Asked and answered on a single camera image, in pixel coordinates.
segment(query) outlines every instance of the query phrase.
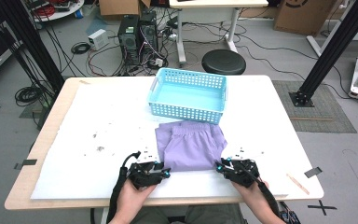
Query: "round stool seat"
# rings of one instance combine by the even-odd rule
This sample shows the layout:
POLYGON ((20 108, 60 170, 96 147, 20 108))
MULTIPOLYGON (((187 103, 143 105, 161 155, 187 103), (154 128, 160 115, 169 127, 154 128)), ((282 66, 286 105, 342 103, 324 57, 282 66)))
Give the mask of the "round stool seat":
POLYGON ((202 57, 202 67, 207 73, 241 75, 246 69, 246 62, 237 52, 214 49, 202 57))

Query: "person's left hand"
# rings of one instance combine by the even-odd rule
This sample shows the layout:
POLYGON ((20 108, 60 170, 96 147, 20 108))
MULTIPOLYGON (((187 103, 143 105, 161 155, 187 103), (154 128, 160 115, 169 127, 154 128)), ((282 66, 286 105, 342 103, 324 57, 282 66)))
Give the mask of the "person's left hand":
POLYGON ((124 183, 117 199, 117 211, 110 224, 130 223, 141 210, 142 205, 149 194, 157 185, 149 186, 146 189, 137 189, 129 179, 124 183))

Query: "hand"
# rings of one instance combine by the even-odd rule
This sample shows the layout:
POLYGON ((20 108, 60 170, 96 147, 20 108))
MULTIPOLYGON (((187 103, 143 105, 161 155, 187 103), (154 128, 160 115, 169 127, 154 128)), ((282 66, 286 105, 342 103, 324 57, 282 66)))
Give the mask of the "hand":
POLYGON ((235 182, 231 183, 261 223, 284 223, 272 212, 269 207, 269 203, 260 191, 256 182, 254 182, 249 188, 241 186, 235 182))
POLYGON ((124 183, 117 199, 117 211, 109 224, 130 223, 141 210, 146 198, 156 188, 157 185, 146 189, 136 189, 129 179, 124 183))

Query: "light blue basket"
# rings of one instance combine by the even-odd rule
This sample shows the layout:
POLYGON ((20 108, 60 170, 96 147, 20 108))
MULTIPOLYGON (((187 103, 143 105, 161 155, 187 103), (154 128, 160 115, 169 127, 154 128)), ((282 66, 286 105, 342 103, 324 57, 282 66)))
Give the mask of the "light blue basket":
POLYGON ((221 75, 160 68, 148 95, 153 115, 218 124, 227 99, 221 75))

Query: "purple cloth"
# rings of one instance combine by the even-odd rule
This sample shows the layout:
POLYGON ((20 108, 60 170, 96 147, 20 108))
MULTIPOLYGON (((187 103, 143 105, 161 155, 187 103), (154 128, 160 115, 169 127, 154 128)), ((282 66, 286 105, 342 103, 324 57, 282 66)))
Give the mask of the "purple cloth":
POLYGON ((156 138, 159 157, 172 171, 211 170, 227 145, 218 125, 189 120, 160 124, 156 138))

